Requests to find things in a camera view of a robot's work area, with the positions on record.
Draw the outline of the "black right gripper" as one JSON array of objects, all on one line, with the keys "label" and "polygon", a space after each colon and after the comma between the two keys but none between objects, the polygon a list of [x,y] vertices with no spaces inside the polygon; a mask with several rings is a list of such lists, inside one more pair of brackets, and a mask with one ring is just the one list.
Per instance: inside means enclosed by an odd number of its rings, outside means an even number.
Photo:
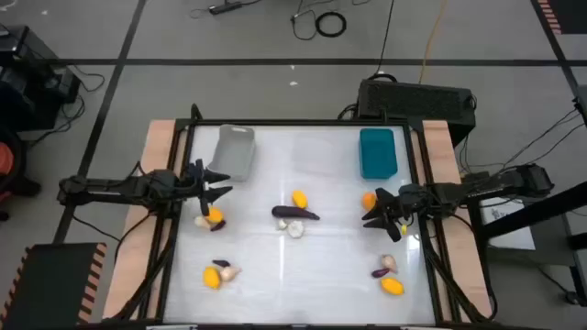
[{"label": "black right gripper", "polygon": [[407,228],[414,223],[414,207],[406,200],[406,196],[393,195],[383,188],[377,188],[375,195],[375,207],[361,218],[371,220],[363,225],[365,228],[387,230],[391,224]]}]

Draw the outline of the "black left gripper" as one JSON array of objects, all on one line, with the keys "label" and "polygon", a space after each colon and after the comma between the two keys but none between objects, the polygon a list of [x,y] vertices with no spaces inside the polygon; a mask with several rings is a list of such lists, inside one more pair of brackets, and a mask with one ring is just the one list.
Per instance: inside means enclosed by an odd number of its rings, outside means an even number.
[{"label": "black left gripper", "polygon": [[214,203],[221,196],[233,190],[232,186],[207,189],[208,183],[223,182],[230,176],[207,169],[201,159],[189,163],[176,191],[197,197],[204,204]]}]

